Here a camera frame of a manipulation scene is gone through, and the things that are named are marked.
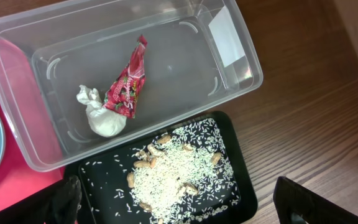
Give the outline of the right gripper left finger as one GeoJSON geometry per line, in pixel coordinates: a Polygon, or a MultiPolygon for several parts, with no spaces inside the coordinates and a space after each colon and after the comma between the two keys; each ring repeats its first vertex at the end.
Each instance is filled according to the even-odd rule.
{"type": "Polygon", "coordinates": [[[82,199],[75,175],[0,211],[0,224],[75,224],[82,199]]]}

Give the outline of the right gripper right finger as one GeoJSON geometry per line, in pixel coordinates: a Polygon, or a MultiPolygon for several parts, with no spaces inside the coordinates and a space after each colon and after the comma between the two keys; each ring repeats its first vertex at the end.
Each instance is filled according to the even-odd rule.
{"type": "Polygon", "coordinates": [[[277,179],[273,202],[281,224],[358,224],[358,216],[287,177],[277,179]]]}

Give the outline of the white tissue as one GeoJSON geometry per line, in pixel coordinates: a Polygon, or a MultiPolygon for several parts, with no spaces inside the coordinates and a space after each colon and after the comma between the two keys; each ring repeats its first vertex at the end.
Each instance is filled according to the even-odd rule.
{"type": "Polygon", "coordinates": [[[105,138],[118,135],[125,128],[127,118],[105,108],[97,89],[85,85],[80,85],[79,88],[76,99],[86,106],[86,116],[91,130],[105,138]]]}

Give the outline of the red snack wrapper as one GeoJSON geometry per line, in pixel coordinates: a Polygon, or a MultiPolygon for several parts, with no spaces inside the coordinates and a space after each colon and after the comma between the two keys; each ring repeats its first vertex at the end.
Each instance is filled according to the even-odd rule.
{"type": "Polygon", "coordinates": [[[147,44],[143,35],[137,39],[128,64],[105,94],[104,107],[127,118],[135,118],[137,102],[145,83],[144,55],[147,44]]]}

